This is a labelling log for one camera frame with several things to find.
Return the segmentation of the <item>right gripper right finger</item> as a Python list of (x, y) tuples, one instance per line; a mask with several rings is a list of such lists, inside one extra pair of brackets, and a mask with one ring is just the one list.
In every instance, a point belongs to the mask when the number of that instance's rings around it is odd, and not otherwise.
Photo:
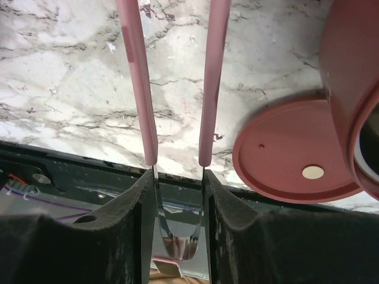
[(378, 215), (261, 213), (203, 174), (211, 283), (377, 283)]

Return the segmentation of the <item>pink food tongs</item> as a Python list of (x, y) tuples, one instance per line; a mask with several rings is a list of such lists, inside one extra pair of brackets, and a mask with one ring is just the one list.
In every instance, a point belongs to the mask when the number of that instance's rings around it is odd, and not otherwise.
[[(116, 4), (136, 101), (145, 162), (151, 166), (153, 171), (153, 185), (162, 240), (169, 257), (179, 262), (191, 260), (198, 247), (201, 226), (198, 224), (189, 237), (178, 237), (172, 234), (166, 221), (160, 194), (156, 167), (158, 162), (158, 135), (153, 112), (149, 68), (139, 3), (137, 1), (117, 1)], [(203, 169), (208, 167), (212, 161), (214, 130), (216, 129), (217, 105), (230, 7), (230, 1), (210, 2), (198, 148), (198, 163)]]

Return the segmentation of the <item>dark red steel lunch pot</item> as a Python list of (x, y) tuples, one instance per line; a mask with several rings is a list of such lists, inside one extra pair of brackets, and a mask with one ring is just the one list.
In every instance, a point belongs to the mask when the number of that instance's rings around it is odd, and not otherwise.
[(319, 68), (345, 166), (378, 198), (378, 1), (334, 1)]

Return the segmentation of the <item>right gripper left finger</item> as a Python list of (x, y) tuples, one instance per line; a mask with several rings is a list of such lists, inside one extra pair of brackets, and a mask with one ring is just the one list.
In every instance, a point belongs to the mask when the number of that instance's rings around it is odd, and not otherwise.
[(2, 283), (147, 283), (155, 222), (153, 172), (72, 224), (1, 217)]

